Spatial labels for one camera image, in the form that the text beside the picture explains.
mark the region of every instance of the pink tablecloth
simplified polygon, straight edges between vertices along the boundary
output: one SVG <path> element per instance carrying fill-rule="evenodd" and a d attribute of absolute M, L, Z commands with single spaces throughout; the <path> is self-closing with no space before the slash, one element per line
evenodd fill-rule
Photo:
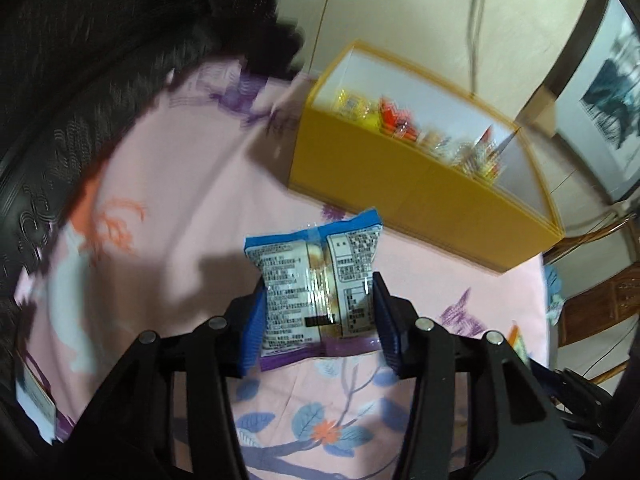
<path fill-rule="evenodd" d="M 162 92 L 85 182 L 46 274 L 18 290 L 35 306 L 24 351 L 50 388 L 60 438 L 139 332 L 188 332 L 254 288 L 246 236 L 344 217 L 284 185 L 309 87 L 304 77 L 248 76 L 238 62 L 204 64 Z M 328 160 L 326 170 L 340 168 Z M 451 332 L 517 324 L 530 355 L 546 362 L 540 258 L 498 275 L 385 230 L 374 268 L 392 294 Z M 378 354 L 231 381 L 249 471 L 263 480 L 389 478 L 412 388 Z"/>

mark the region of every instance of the yellow box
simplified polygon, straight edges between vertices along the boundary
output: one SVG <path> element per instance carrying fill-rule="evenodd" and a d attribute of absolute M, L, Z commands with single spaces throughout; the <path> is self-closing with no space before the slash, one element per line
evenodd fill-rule
<path fill-rule="evenodd" d="M 332 111 L 341 89 L 373 101 L 389 97 L 421 127 L 453 137 L 478 140 L 492 126 L 505 146 L 504 171 L 490 186 L 344 120 Z M 468 92 L 360 42 L 327 69 L 306 101 L 289 187 L 354 213 L 375 207 L 386 226 L 498 272 L 564 237 L 522 131 Z"/>

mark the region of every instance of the nutrition label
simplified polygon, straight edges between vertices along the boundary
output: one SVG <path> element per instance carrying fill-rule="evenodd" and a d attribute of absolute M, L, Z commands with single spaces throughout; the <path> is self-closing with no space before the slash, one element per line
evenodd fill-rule
<path fill-rule="evenodd" d="M 267 327 L 262 355 L 290 351 L 320 341 L 317 326 L 305 325 L 314 316 L 307 284 L 309 256 L 304 240 L 252 247 L 247 257 L 262 271 L 267 287 Z"/>
<path fill-rule="evenodd" d="M 327 237 L 345 336 L 375 329 L 371 297 L 372 262 L 381 226 Z"/>

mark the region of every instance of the beige wall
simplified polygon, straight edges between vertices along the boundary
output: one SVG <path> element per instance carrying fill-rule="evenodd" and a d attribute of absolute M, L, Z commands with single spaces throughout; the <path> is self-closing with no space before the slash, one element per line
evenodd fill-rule
<path fill-rule="evenodd" d="M 555 63 L 584 3 L 487 0 L 480 97 L 515 118 Z M 298 20 L 304 30 L 305 46 L 298 59 L 308 70 L 321 72 L 348 43 L 363 39 L 468 88 L 469 4 L 470 0 L 278 0 L 278 10 L 282 18 Z M 567 234 L 597 228 L 608 209 L 588 179 L 554 140 L 534 134 L 532 143 Z M 587 290 L 629 263 L 622 235 L 581 248 L 558 263 L 564 293 L 569 297 Z"/>

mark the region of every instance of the wooden furniture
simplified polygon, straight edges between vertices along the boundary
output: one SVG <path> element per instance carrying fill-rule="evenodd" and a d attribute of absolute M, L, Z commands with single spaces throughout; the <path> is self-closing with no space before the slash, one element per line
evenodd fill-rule
<path fill-rule="evenodd" d="M 635 220 L 636 216 L 629 214 L 597 231 L 565 238 L 545 253 L 544 263 L 552 264 L 578 247 L 601 240 L 622 229 L 629 232 L 635 252 L 635 262 L 629 267 L 567 300 L 558 322 L 558 346 L 569 345 L 596 335 L 640 312 L 640 242 Z M 600 374 L 592 382 L 600 384 L 623 371 L 625 367 L 626 362 L 619 364 Z"/>

